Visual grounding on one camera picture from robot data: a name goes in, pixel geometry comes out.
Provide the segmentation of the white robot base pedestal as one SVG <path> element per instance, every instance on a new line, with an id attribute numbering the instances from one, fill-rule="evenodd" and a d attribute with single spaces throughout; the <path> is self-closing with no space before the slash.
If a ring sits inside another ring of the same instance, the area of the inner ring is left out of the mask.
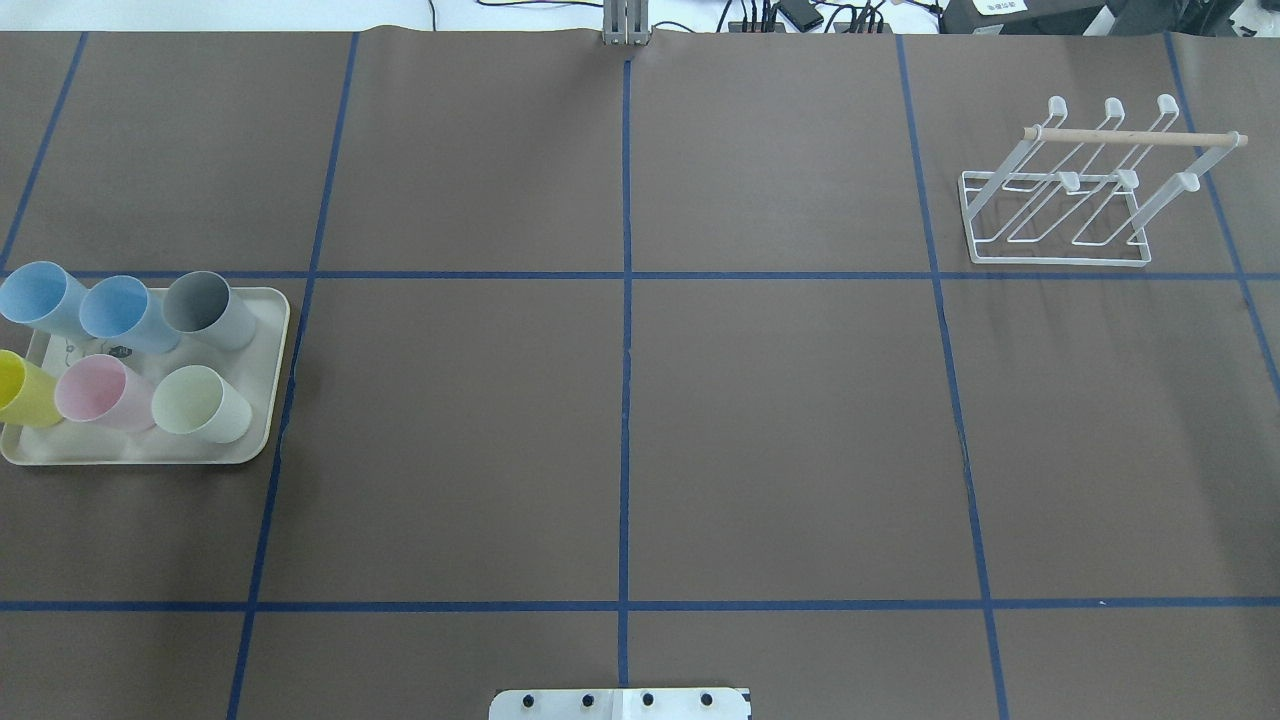
<path id="1" fill-rule="evenodd" d="M 746 689 L 731 687 L 502 691 L 489 719 L 751 719 Z"/>

